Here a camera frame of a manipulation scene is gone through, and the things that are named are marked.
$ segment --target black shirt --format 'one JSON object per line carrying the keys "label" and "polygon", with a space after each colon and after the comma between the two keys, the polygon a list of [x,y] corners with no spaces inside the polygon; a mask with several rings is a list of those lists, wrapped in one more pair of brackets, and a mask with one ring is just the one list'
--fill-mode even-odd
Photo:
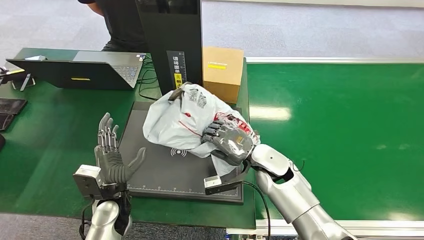
{"label": "black shirt", "polygon": [[148,52],[142,23],[135,0],[78,0],[83,4],[97,3],[103,11],[104,21],[114,49],[122,52]]}

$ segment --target monitor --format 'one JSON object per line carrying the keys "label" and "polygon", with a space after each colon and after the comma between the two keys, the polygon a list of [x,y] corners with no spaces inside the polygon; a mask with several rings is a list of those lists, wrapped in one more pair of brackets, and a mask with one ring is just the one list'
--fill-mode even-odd
{"label": "monitor", "polygon": [[135,0],[162,94],[203,85],[200,0]]}

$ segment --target plastic bag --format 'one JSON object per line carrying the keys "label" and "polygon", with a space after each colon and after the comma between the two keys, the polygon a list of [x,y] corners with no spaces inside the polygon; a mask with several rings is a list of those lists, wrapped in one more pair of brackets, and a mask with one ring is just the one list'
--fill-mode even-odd
{"label": "plastic bag", "polygon": [[[186,150],[200,158],[208,157],[216,146],[201,143],[203,130],[213,121],[232,121],[252,138],[255,145],[259,138],[241,114],[225,102],[197,84],[184,84],[181,98],[168,100],[173,91],[154,102],[143,125],[144,137],[151,143]],[[223,176],[235,167],[212,155],[218,175]]]}

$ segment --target gray robot hand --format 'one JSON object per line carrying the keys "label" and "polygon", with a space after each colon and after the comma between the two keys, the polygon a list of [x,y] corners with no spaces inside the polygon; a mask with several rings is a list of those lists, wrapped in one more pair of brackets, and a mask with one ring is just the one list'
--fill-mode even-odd
{"label": "gray robot hand", "polygon": [[98,125],[97,141],[94,148],[97,166],[101,168],[105,184],[123,184],[128,182],[133,174],[140,168],[146,157],[146,148],[138,150],[135,158],[125,165],[122,161],[117,144],[118,125],[115,125],[113,118],[107,112]]}
{"label": "gray robot hand", "polygon": [[203,131],[201,141],[215,144],[217,150],[211,154],[232,166],[240,165],[254,148],[252,139],[233,122],[214,121]]}

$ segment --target green workbench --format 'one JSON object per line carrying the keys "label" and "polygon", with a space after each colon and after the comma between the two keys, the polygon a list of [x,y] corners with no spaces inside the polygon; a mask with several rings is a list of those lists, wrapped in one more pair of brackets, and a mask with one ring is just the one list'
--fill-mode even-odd
{"label": "green workbench", "polygon": [[[16,58],[43,55],[49,60],[72,60],[76,53],[24,48]],[[243,82],[245,99],[237,106],[248,117],[246,74]],[[142,94],[161,95],[158,88]],[[0,152],[0,212],[63,217],[79,217],[88,203],[72,174],[81,164],[96,164],[93,149],[99,120],[109,112],[124,126],[133,101],[145,101],[137,89],[61,89],[40,80],[24,92],[13,90],[10,83],[2,85],[0,97],[28,100],[2,132],[6,145]],[[253,190],[245,186],[243,205],[134,197],[131,215],[142,222],[254,229],[254,204]]]}
{"label": "green workbench", "polygon": [[[250,124],[263,144],[304,164],[324,209],[356,228],[424,221],[424,61],[266,62],[248,59]],[[266,219],[255,201],[256,218]],[[282,223],[268,204],[275,226]]]}

